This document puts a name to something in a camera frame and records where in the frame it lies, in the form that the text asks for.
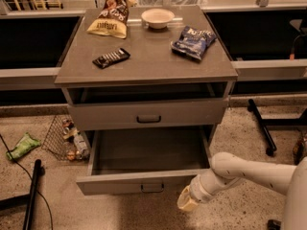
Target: closed drawer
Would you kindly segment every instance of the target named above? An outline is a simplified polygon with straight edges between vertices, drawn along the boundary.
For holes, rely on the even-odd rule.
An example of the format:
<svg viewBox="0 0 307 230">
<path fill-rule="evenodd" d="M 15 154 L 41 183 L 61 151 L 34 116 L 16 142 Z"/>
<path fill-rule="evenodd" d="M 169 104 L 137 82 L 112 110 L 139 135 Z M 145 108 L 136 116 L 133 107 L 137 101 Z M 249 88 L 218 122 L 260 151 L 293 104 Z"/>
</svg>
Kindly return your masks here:
<svg viewBox="0 0 307 230">
<path fill-rule="evenodd" d="M 199 126 L 96 131 L 85 195 L 181 191 L 209 168 L 204 128 Z"/>
<path fill-rule="evenodd" d="M 80 130 L 179 127 L 220 123 L 227 100 L 69 105 Z"/>
</svg>

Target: concrete floor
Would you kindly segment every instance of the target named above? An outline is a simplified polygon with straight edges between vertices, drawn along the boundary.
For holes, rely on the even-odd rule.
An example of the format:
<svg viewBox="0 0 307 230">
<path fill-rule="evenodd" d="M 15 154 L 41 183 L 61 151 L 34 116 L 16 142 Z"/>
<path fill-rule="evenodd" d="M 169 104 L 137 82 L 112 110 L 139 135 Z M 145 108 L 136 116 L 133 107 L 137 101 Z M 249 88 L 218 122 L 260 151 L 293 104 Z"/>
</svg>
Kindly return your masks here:
<svg viewBox="0 0 307 230">
<path fill-rule="evenodd" d="M 296 118 L 307 108 L 306 97 L 255 98 L 263 118 Z M 266 142 L 254 115 L 247 110 L 248 100 L 231 100 L 210 147 L 211 154 L 232 152 L 248 160 L 293 164 L 292 149 L 298 130 L 271 130 L 277 145 L 275 157 L 265 154 Z M 0 109 L 0 133 L 12 148 L 25 132 L 44 142 L 55 118 L 53 107 Z M 0 143 L 0 199 L 25 195 L 30 179 L 17 165 L 8 161 Z M 206 205 L 191 213 L 177 208 L 178 192 L 137 195 L 84 196 L 75 183 L 77 176 L 86 175 L 87 164 L 59 161 L 52 153 L 36 148 L 20 159 L 32 173 L 36 159 L 42 160 L 46 174 L 41 177 L 39 191 L 46 197 L 54 229 L 267 229 L 268 219 L 282 220 L 285 196 L 246 181 L 218 194 Z M 21 229 L 25 206 L 0 212 L 0 229 Z M 50 228 L 50 216 L 39 196 L 35 206 L 34 229 Z"/>
</svg>

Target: drawer handle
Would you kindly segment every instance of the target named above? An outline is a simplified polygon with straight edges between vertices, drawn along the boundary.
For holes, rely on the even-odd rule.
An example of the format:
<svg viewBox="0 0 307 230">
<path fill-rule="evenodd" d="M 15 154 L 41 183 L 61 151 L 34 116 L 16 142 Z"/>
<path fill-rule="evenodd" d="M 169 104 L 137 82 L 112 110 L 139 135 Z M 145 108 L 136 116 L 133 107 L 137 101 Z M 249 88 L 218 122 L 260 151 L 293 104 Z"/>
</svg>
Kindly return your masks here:
<svg viewBox="0 0 307 230">
<path fill-rule="evenodd" d="M 139 124 L 159 123 L 161 122 L 160 115 L 141 115 L 136 117 Z"/>
<path fill-rule="evenodd" d="M 144 193 L 144 194 L 162 193 L 162 192 L 164 191 L 164 184 L 161 183 L 161 189 L 159 189 L 159 190 L 145 190 L 145 189 L 144 189 L 144 185 L 142 184 L 142 185 L 141 185 L 141 191 L 142 191 L 142 193 Z"/>
</svg>

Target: green wrapper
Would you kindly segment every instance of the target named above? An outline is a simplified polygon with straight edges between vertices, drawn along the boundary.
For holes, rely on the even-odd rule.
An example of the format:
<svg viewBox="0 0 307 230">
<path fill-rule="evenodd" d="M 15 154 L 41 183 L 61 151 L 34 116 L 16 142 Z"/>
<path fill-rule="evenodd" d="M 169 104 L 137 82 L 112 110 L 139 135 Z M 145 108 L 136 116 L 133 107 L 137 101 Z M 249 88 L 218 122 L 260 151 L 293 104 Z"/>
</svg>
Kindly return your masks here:
<svg viewBox="0 0 307 230">
<path fill-rule="evenodd" d="M 6 152 L 7 157 L 10 160 L 17 160 L 23 155 L 28 153 L 30 150 L 40 146 L 40 141 L 33 139 L 28 132 L 20 139 L 17 145 L 10 152 Z"/>
</svg>

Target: blue snack bag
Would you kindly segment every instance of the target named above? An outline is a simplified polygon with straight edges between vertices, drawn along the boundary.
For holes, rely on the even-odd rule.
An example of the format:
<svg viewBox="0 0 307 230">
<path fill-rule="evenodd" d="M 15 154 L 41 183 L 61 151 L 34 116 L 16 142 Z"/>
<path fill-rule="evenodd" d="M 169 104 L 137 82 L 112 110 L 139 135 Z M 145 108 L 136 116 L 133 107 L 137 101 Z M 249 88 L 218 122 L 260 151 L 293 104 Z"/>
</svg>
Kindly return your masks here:
<svg viewBox="0 0 307 230">
<path fill-rule="evenodd" d="M 186 26 L 179 40 L 172 42 L 171 47 L 174 53 L 201 61 L 206 48 L 209 47 L 216 38 L 216 35 L 209 31 L 198 30 Z"/>
</svg>

